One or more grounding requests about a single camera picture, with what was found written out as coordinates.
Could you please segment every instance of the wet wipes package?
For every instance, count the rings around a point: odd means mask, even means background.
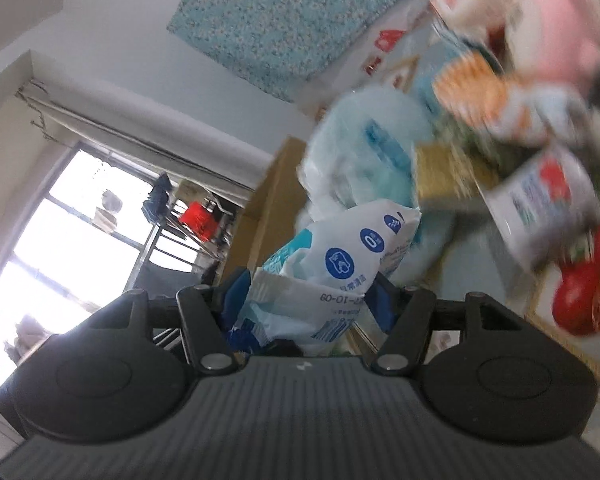
[[[353,323],[378,272],[390,275],[420,222],[417,209],[376,200],[309,225],[256,270],[234,326],[249,348],[294,341],[327,350]]]

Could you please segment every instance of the brown box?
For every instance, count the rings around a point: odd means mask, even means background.
[[[240,266],[253,272],[294,237],[296,216],[306,203],[306,193],[296,175],[305,149],[305,142],[288,137],[276,154],[264,180],[240,213],[220,278]]]

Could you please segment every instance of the red logo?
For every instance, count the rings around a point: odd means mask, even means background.
[[[571,201],[571,189],[564,176],[560,162],[552,156],[545,157],[540,165],[540,180],[549,191],[552,202]]]

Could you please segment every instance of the paper cup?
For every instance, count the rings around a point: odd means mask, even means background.
[[[561,146],[538,153],[483,196],[507,249],[528,271],[571,242],[598,211],[587,171]]]

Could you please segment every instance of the light blue floral fabric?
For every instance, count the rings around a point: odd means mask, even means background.
[[[181,0],[168,30],[291,101],[398,0]]]

